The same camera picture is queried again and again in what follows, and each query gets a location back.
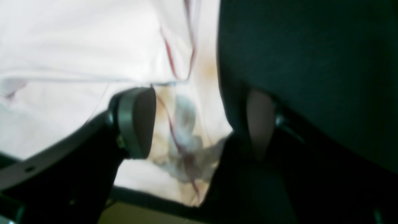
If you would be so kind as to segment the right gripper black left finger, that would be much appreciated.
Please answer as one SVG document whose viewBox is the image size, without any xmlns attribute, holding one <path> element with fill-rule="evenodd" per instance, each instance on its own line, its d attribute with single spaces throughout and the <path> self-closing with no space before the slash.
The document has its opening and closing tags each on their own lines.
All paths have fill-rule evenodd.
<svg viewBox="0 0 398 224">
<path fill-rule="evenodd" d="M 96 224 L 122 161 L 148 157 L 155 111 L 153 88 L 122 91 L 70 136 L 1 169 L 1 219 Z"/>
</svg>

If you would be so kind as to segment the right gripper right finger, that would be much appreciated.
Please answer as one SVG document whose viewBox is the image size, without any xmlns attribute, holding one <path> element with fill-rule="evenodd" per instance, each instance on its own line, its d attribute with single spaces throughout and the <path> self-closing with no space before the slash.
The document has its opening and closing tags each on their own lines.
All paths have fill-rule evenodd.
<svg viewBox="0 0 398 224">
<path fill-rule="evenodd" d="M 397 174 L 331 140 L 271 95 L 247 95 L 248 138 L 225 145 L 212 211 L 231 224 L 396 224 Z"/>
</svg>

